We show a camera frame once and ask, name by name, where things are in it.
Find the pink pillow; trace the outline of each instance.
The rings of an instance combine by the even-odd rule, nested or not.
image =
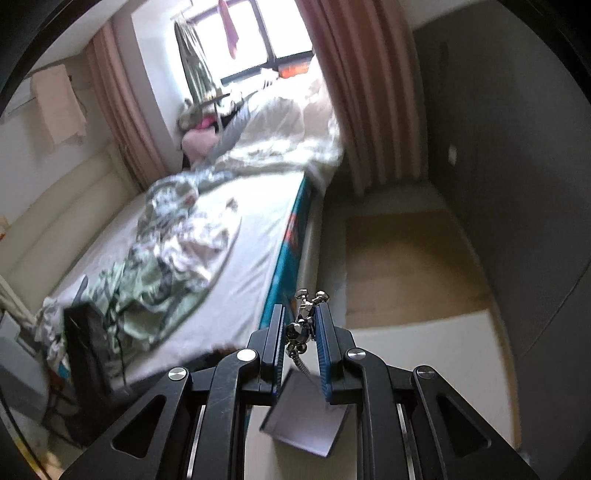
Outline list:
[[[185,133],[181,147],[189,158],[191,170],[195,170],[195,168],[201,165],[205,156],[218,141],[219,136],[213,127],[207,130],[193,129]]]

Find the metal screw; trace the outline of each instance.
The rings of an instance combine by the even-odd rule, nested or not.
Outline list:
[[[351,360],[363,360],[365,358],[365,350],[361,348],[352,348],[347,352],[347,356]]]
[[[435,377],[435,370],[427,365],[421,365],[417,368],[417,375],[425,380]]]
[[[250,348],[240,350],[237,354],[238,359],[243,362],[251,362],[256,358],[256,352]]]
[[[187,371],[183,367],[174,367],[170,372],[168,372],[168,377],[173,382],[177,382],[182,380],[187,376]]]

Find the pink towel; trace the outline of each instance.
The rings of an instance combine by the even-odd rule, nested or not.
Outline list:
[[[230,16],[230,10],[228,10],[228,4],[226,0],[219,0],[217,4],[217,11],[222,17],[223,29],[226,31],[226,39],[228,41],[228,51],[230,56],[236,60],[236,50],[238,46],[238,32]]]
[[[31,93],[37,97],[41,117],[55,145],[72,135],[86,136],[86,118],[72,90],[65,65],[34,73]]]

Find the silver keychain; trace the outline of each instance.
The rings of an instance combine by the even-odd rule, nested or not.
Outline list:
[[[295,322],[285,328],[287,337],[287,355],[291,358],[298,369],[310,378],[310,370],[301,360],[300,355],[308,349],[307,343],[310,339],[316,341],[316,324],[314,321],[314,308],[329,301],[329,296],[323,291],[316,292],[316,297],[309,300],[308,291],[299,290],[295,297],[300,300]]]

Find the headboard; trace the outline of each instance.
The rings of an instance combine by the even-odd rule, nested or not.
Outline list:
[[[46,190],[0,242],[0,276],[35,313],[109,221],[139,193],[115,144]]]

